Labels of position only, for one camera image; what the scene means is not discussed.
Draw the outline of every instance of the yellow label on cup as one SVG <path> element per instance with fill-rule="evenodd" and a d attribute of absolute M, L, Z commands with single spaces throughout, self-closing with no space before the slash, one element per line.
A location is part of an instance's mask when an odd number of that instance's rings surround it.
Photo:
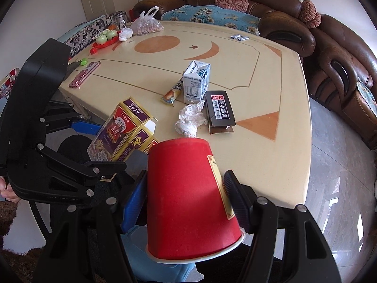
<path fill-rule="evenodd" d="M 224 209 L 227 214 L 228 220 L 231 220 L 234 217 L 234 211 L 233 211 L 232 205 L 230 204 L 227 193 L 225 192 L 224 186 L 222 184 L 222 178 L 221 178 L 219 168 L 216 164 L 216 160 L 214 159 L 212 155 L 207 155 L 207 158 L 210 163 L 213 176 L 216 180 L 217 188 L 219 189 L 222 204 L 224 205 Z"/>

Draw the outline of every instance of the smartphone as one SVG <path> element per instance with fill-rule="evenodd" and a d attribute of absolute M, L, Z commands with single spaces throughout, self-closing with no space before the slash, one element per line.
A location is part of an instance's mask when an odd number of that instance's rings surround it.
<path fill-rule="evenodd" d="M 101 62 L 91 62 L 86 66 L 83 71 L 80 71 L 78 75 L 73 79 L 71 83 L 69 83 L 69 87 L 71 88 L 78 88 L 81 84 L 87 79 L 87 77 L 101 65 Z"/>

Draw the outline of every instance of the plastic bag handle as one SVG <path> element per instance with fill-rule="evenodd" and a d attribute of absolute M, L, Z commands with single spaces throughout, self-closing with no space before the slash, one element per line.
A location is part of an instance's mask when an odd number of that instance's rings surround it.
<path fill-rule="evenodd" d="M 154 15 L 157 14 L 157 12 L 158 12 L 159 9 L 160 8 L 158 6 L 153 6 L 145 15 L 153 17 Z"/>

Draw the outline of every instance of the human hand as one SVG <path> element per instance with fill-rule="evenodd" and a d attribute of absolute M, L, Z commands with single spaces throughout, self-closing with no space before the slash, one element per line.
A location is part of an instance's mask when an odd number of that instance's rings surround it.
<path fill-rule="evenodd" d="M 0 177 L 0 194 L 6 200 L 12 201 L 14 203 L 17 203 L 21 200 L 21 198 L 17 197 L 17 195 L 14 193 L 10 184 L 6 186 L 5 179 L 3 177 Z"/>

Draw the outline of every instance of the table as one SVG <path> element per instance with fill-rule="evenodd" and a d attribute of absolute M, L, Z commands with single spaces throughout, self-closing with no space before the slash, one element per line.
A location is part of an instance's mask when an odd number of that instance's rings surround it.
<path fill-rule="evenodd" d="M 221 173 L 238 180 L 276 205 L 294 207 L 306 199 L 311 159 L 311 117 L 305 77 L 296 52 L 262 37 L 195 22 L 163 21 L 164 30 L 132 37 L 89 55 L 101 66 L 81 86 L 60 90 L 65 97 L 107 119 L 116 105 L 134 97 L 158 121 L 160 141 L 180 137 L 174 129 L 183 97 L 174 107 L 160 98 L 180 79 L 191 60 L 211 63 L 210 90 L 226 90 L 237 125 L 234 133 L 197 136 L 208 140 Z M 250 37 L 238 41 L 237 33 Z"/>

